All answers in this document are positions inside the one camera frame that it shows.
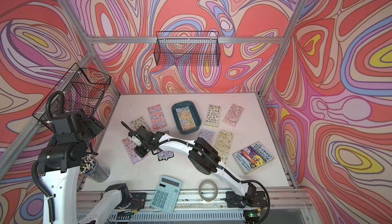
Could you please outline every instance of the clear tape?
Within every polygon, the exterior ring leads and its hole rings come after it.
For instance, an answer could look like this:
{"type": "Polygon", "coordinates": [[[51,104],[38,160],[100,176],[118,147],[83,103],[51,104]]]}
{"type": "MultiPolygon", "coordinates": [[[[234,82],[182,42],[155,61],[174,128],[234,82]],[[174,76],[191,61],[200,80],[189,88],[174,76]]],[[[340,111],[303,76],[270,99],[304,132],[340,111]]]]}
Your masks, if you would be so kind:
{"type": "Polygon", "coordinates": [[[215,184],[215,182],[213,182],[212,180],[204,180],[204,181],[202,181],[201,183],[200,183],[200,185],[199,185],[199,195],[200,195],[200,197],[204,200],[204,201],[206,201],[206,202],[211,202],[211,201],[213,201],[217,196],[218,196],[218,186],[215,184]],[[207,183],[210,183],[213,187],[214,187],[214,191],[215,191],[215,193],[214,193],[214,196],[212,197],[212,198],[206,198],[206,197],[204,197],[203,195],[202,195],[202,187],[205,185],[205,184],[207,184],[207,183]]]}

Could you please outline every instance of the blue calculator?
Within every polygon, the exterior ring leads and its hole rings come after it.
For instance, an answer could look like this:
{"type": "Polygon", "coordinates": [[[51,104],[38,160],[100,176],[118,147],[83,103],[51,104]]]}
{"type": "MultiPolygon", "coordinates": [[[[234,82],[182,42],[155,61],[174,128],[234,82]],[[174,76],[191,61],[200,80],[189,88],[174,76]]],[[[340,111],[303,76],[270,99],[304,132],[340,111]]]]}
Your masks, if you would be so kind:
{"type": "Polygon", "coordinates": [[[181,182],[168,176],[161,176],[158,187],[154,193],[151,207],[164,212],[172,213],[176,205],[181,182]]]}

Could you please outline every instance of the blue tray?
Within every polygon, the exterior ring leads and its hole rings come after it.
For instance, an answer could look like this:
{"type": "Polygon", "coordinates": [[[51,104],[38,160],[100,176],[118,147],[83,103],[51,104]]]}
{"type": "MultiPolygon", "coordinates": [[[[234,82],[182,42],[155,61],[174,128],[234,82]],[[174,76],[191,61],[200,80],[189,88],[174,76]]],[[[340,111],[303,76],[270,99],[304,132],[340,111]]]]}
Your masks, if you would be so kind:
{"type": "Polygon", "coordinates": [[[174,121],[176,122],[177,129],[183,135],[198,131],[200,128],[200,125],[202,124],[202,120],[200,119],[200,116],[199,116],[199,113],[197,112],[195,104],[193,104],[193,102],[191,102],[191,101],[187,100],[187,101],[184,101],[181,103],[174,104],[172,106],[172,113],[173,113],[174,121]],[[190,113],[192,114],[193,120],[195,121],[196,127],[193,129],[189,129],[189,130],[182,130],[181,124],[179,123],[179,118],[177,116],[176,109],[183,108],[186,106],[189,106],[189,110],[190,110],[190,113]]]}

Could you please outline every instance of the colorful swirl wallpaper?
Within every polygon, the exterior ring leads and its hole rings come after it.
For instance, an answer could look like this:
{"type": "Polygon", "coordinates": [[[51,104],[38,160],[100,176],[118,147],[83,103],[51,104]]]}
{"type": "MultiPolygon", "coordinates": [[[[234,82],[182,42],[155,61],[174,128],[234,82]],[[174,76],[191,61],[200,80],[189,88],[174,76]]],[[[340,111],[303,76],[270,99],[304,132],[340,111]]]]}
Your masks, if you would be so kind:
{"type": "MultiPolygon", "coordinates": [[[[70,0],[91,36],[209,31],[282,36],[297,0],[70,0]]],[[[120,93],[255,92],[277,45],[221,45],[217,67],[161,67],[152,44],[96,44],[120,93]]]]}
{"type": "MultiPolygon", "coordinates": [[[[221,36],[282,36],[297,0],[70,0],[91,36],[155,36],[218,30],[221,36]]],[[[232,45],[226,46],[231,52],[232,45]]]]}
{"type": "Polygon", "coordinates": [[[392,223],[392,0],[309,0],[263,99],[323,223],[392,223]]]}
{"type": "MultiPolygon", "coordinates": [[[[0,155],[85,54],[56,0],[0,0],[0,155]]],[[[114,99],[108,90],[95,114],[105,123],[114,99]]],[[[30,171],[51,136],[43,126],[0,180],[0,224],[42,223],[43,194],[30,171]]]]}

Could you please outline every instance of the book cover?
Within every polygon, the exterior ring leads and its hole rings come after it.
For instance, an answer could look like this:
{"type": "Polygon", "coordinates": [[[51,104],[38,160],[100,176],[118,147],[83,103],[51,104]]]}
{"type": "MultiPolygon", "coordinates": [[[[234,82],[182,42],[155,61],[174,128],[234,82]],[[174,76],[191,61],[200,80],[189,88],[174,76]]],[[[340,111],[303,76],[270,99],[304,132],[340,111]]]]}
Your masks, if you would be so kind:
{"type": "Polygon", "coordinates": [[[233,157],[236,159],[245,174],[254,171],[274,159],[271,153],[268,152],[268,150],[260,142],[256,142],[236,153],[233,153],[233,157]]]}

